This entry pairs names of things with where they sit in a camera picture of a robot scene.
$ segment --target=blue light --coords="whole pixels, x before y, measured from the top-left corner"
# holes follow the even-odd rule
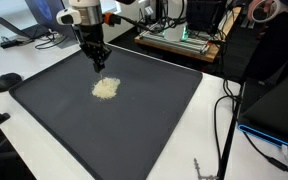
[[[270,144],[273,144],[273,145],[275,145],[275,146],[277,146],[277,147],[279,147],[279,148],[281,148],[281,145],[278,145],[278,144],[276,144],[276,143],[273,143],[273,142],[269,141],[268,139],[263,139],[262,137],[259,137],[259,136],[255,135],[255,134],[251,133],[251,132],[248,132],[248,131],[246,131],[246,130],[243,130],[242,128],[250,129],[251,131],[254,131],[254,132],[256,132],[256,133],[258,133],[258,134],[261,134],[261,135],[263,135],[263,136],[265,136],[265,137],[268,137],[268,138],[270,138],[270,139],[274,139],[274,140],[280,142],[281,144],[285,144],[286,146],[288,146],[288,143],[287,143],[287,142],[284,142],[284,141],[282,141],[282,140],[279,140],[279,139],[277,139],[277,138],[274,138],[274,137],[272,137],[272,136],[270,136],[270,135],[268,135],[268,134],[262,133],[262,132],[260,132],[260,131],[258,131],[258,130],[255,130],[255,129],[253,129],[253,128],[247,127],[247,126],[245,126],[245,125],[238,125],[237,128],[238,128],[240,131],[242,131],[242,132],[245,132],[245,133],[247,133],[247,134],[250,134],[250,135],[252,135],[252,136],[255,136],[255,137],[257,137],[257,138],[259,138],[259,139],[261,139],[261,140],[263,140],[263,141],[266,141],[266,142],[268,142],[268,143],[270,143]]]

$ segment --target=wall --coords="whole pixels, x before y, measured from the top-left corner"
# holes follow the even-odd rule
[[[138,20],[137,2],[134,2],[131,5],[121,4],[120,9],[122,12],[119,13],[119,15],[129,17],[133,20]],[[12,0],[12,3],[10,3],[9,0],[0,0],[0,16],[14,24],[19,29],[24,29],[36,24],[36,21],[24,0]],[[133,25],[126,23],[125,21],[122,21],[121,25],[116,25],[115,27],[103,25],[104,41],[111,41],[132,27]],[[12,37],[14,35],[13,32],[0,25],[0,41],[1,36]]]

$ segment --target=power cord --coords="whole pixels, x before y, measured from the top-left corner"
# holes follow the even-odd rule
[[[225,92],[225,96],[222,96],[221,98],[219,98],[216,103],[215,103],[215,107],[214,107],[214,133],[215,133],[215,141],[216,141],[216,149],[217,149],[217,156],[218,156],[218,172],[217,174],[221,174],[222,171],[222,156],[221,156],[221,150],[220,150],[220,145],[219,145],[219,141],[218,141],[218,133],[217,133],[217,118],[216,118],[216,111],[217,111],[217,105],[218,103],[225,98],[230,98],[232,99],[232,112],[233,112],[233,120],[237,120],[236,116],[234,115],[234,107],[235,107],[235,103],[236,102],[240,102],[240,97],[236,96],[233,94],[233,92],[229,89],[228,87],[228,79],[225,78],[223,81],[223,89]]]
[[[21,40],[21,38],[10,40],[9,38],[5,36],[1,36],[1,39],[3,42],[0,43],[0,46],[3,49],[14,47],[14,46],[24,46],[34,41],[34,39]]]
[[[282,145],[282,153],[283,153],[283,156],[284,156],[284,160],[287,162],[288,164],[288,157],[287,157],[287,154],[288,154],[288,147],[286,145]]]
[[[47,47],[41,47],[41,46],[44,46],[46,44],[49,44],[51,42],[54,42],[55,41],[55,36],[54,34],[52,34],[52,38],[49,38],[49,41],[45,42],[45,43],[42,43],[42,44],[38,44],[35,46],[35,49],[38,49],[38,50],[42,50],[42,49],[49,49],[51,47],[54,47],[54,46],[57,46],[59,44],[61,44],[62,42],[64,42],[65,40],[67,39],[67,36],[65,36],[62,40],[60,40],[59,42],[51,45],[51,46],[47,46]]]
[[[249,136],[244,132],[244,135],[246,137],[246,139],[248,140],[248,142],[252,145],[252,147],[259,153],[261,154],[269,163],[271,163],[273,166],[277,167],[278,169],[282,170],[282,171],[285,171],[285,172],[288,172],[288,166],[283,164],[282,162],[280,162],[279,160],[273,158],[273,157],[270,157],[270,156],[267,156],[265,155],[262,151],[260,151],[256,146],[255,144],[252,142],[252,140],[249,138]]]
[[[123,19],[125,20],[126,22],[130,23],[130,24],[133,24],[134,26],[138,27],[138,28],[141,28],[145,31],[149,31],[151,33],[160,33],[160,32],[163,32],[164,30],[166,29],[169,29],[169,28],[175,28],[178,24],[181,23],[181,20],[182,20],[182,15],[183,15],[183,12],[184,12],[184,7],[185,7],[185,2],[184,0],[182,0],[182,9],[181,9],[181,13],[179,15],[179,17],[177,19],[171,19],[171,18],[168,18],[168,17],[161,17],[160,19],[160,22],[162,22],[163,20],[165,20],[165,22],[163,23],[163,27],[161,29],[150,29],[149,27],[146,27],[145,25],[139,23],[139,22],[136,22],[136,21],[133,21],[132,19],[130,18],[127,18],[127,17],[124,17],[124,16],[120,16],[120,15],[115,15],[116,17],[119,17],[120,19]]]

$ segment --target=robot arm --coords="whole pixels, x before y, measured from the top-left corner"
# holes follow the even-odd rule
[[[135,0],[118,0],[131,4]],[[57,14],[57,22],[63,25],[77,25],[77,38],[80,47],[88,58],[93,60],[95,72],[105,68],[111,50],[103,42],[103,15],[99,0],[69,0],[71,8]]]

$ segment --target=computer monitor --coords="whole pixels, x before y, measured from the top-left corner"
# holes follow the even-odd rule
[[[59,11],[65,9],[62,0],[25,0],[37,23],[50,28],[52,31],[76,39],[72,26],[60,25],[56,21]]]

